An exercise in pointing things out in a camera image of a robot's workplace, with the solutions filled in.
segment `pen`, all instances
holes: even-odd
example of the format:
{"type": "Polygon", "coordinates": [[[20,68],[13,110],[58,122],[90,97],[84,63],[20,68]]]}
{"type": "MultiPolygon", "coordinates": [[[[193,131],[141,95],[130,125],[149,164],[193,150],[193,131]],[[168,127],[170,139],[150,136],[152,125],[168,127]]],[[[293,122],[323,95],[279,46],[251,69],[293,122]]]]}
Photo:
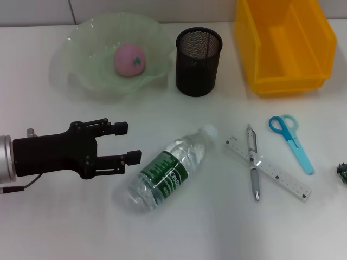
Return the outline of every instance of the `pen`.
{"type": "Polygon", "coordinates": [[[260,185],[259,185],[259,174],[258,170],[254,167],[254,159],[258,152],[256,146],[256,134],[253,131],[250,124],[247,127],[247,143],[249,153],[249,165],[250,165],[250,181],[252,182],[252,192],[254,199],[258,202],[260,197],[260,185]]]}

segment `yellow plastic bin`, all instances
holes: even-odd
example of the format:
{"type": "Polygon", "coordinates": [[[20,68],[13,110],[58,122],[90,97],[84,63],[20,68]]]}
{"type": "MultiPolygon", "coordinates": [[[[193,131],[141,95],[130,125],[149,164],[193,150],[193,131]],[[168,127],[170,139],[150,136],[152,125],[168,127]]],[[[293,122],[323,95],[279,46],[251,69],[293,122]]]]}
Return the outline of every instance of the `yellow plastic bin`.
{"type": "Polygon", "coordinates": [[[238,0],[235,36],[258,94],[314,90],[330,78],[337,40],[317,0],[238,0]]]}

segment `pink ball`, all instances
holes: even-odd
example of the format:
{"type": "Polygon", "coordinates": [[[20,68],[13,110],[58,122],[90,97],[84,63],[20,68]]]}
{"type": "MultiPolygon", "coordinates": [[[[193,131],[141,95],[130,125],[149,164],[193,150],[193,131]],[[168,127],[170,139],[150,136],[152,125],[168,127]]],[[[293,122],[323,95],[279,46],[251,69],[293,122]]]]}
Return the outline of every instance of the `pink ball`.
{"type": "Polygon", "coordinates": [[[135,44],[124,44],[114,54],[115,72],[124,77],[141,74],[146,67],[146,55],[142,48],[135,44]]]}

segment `green object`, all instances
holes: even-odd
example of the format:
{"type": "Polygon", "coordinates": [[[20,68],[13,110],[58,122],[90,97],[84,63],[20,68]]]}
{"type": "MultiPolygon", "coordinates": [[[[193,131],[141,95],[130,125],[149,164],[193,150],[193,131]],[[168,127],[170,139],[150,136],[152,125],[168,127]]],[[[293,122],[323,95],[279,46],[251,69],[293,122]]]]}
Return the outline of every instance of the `green object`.
{"type": "Polygon", "coordinates": [[[136,58],[136,59],[135,59],[135,61],[134,61],[134,65],[136,65],[136,64],[141,65],[141,61],[140,61],[140,59],[139,59],[139,58],[136,58]]]}
{"type": "Polygon", "coordinates": [[[166,151],[151,161],[141,173],[152,181],[165,199],[188,178],[179,160],[166,151]]]}
{"type": "Polygon", "coordinates": [[[338,165],[337,175],[341,178],[344,184],[347,184],[347,165],[345,163],[338,165]]]}
{"type": "Polygon", "coordinates": [[[128,94],[165,76],[173,50],[174,44],[156,21],[136,14],[104,14],[78,25],[68,36],[62,47],[62,69],[92,92],[128,94]],[[142,74],[115,73],[114,53],[122,44],[143,48],[146,69],[142,74]]]}

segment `white ruler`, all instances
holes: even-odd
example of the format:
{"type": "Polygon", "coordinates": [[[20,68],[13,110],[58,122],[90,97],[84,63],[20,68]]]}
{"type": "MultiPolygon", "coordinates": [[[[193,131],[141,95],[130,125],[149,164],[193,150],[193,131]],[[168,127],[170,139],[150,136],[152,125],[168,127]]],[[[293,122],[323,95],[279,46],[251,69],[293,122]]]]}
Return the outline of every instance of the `white ruler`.
{"type": "MultiPolygon", "coordinates": [[[[240,146],[237,138],[233,136],[229,138],[227,141],[227,147],[241,156],[245,161],[249,162],[248,151],[245,147],[240,146]]],[[[294,194],[302,202],[306,202],[309,198],[309,195],[312,191],[309,187],[298,181],[289,173],[280,170],[279,167],[274,165],[263,156],[258,156],[258,159],[254,162],[254,166],[258,168],[258,170],[260,170],[262,173],[268,175],[278,185],[281,185],[287,191],[294,194]]]]}

